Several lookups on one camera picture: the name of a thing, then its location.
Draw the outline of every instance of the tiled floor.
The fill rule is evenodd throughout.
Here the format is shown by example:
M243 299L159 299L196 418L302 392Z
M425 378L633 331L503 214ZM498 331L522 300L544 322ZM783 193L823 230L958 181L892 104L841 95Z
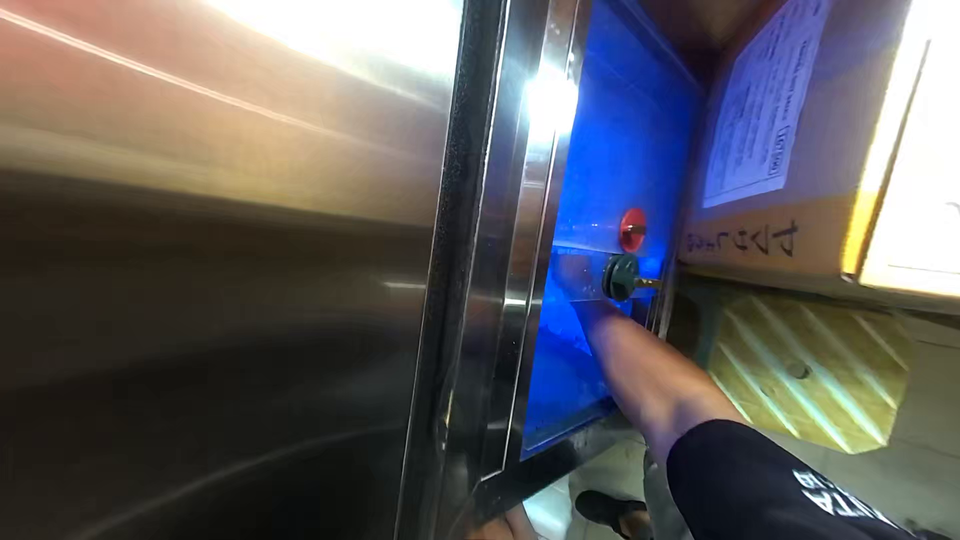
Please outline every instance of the tiled floor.
M960 331L905 321L917 340L906 399L887 448L847 455L767 432L775 442L901 523L960 540ZM628 439L527 501L547 540L617 540L572 508L584 489L643 499L642 438Z

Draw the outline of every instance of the printed label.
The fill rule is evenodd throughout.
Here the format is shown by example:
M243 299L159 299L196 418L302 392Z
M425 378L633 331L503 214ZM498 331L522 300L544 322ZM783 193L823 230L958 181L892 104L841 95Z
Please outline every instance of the printed label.
M830 0L790 0L733 65L710 151L704 208L780 189Z

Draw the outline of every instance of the red emergency stop button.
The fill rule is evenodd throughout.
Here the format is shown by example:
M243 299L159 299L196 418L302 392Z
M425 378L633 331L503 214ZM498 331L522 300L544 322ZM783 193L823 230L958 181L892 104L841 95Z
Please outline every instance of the red emergency stop button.
M647 235L647 214L641 209L629 209L620 220L620 247L627 253L636 253Z

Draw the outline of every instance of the blue light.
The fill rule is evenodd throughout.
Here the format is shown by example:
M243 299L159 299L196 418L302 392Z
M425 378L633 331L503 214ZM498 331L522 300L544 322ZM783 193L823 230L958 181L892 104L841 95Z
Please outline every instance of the blue light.
M607 1L593 2L553 252L620 252L620 219L628 209L641 208L647 235L637 252L640 274L656 278L669 251L704 96L648 28L620 18ZM540 312L524 457L609 413L609 396L551 269Z

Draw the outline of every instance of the metal edge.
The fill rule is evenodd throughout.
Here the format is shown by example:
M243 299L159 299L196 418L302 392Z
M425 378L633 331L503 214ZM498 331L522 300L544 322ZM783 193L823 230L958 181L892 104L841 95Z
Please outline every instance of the metal edge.
M587 48L590 0L579 0L572 10L570 39L566 47L565 74L569 81L580 88L580 76L583 69L584 54ZM534 354L537 334L540 326L540 307L543 289L549 267L553 234L557 224L557 210L560 194L564 185L564 171L569 151L570 132L558 134L555 139L553 157L547 179L546 198L540 215L540 231L537 238L537 258L530 285L529 303L522 347L519 351L520 362L516 369L514 382L513 412L509 423L509 438L505 454L505 463L520 460L523 448L523 427L526 422L526 406L529 398L530 379L533 375Z
M507 0L464 3L444 176L421 317L394 530L396 540L433 538L444 470L444 411L452 396L479 202L500 69Z
M404 538L446 538L468 528L465 520L473 513L472 493L481 478L491 358L500 335L515 224L504 216L516 216L528 135L522 99L539 66L548 1L500 5L504 6L497 42L500 53L491 74L492 112L477 175L477 197L469 209L459 209L470 216L471 231L463 239L467 245L460 246L466 255L456 268L463 274L456 284L464 292L447 302L446 317L435 323L443 326L442 367L437 375L443 385L432 400L433 408L420 411L436 425L436 432L426 438L433 441L438 455L426 470L430 478L423 493L428 497L420 501L432 509L429 515L421 514L421 527L415 532L403 531ZM409 505L416 503L408 497Z
M574 91L579 89L585 43L583 35L588 19L588 5L584 7L584 4L588 4L588 0L550 2L538 69L542 84L571 84ZM544 79L544 73L554 73L558 79ZM575 109L576 104L557 105ZM525 405L525 389L529 385L529 381L525 384L520 381L521 365L524 351L531 350L536 339L575 110L560 111L561 118L565 112L569 114L569 125L551 124L546 129L542 125L532 125L527 141L482 458L484 479L503 471L516 454L511 450L511 441L516 441L512 432L516 430L517 399L520 398ZM554 120L556 118L535 118L532 121ZM526 361L532 362L533 359L530 357Z

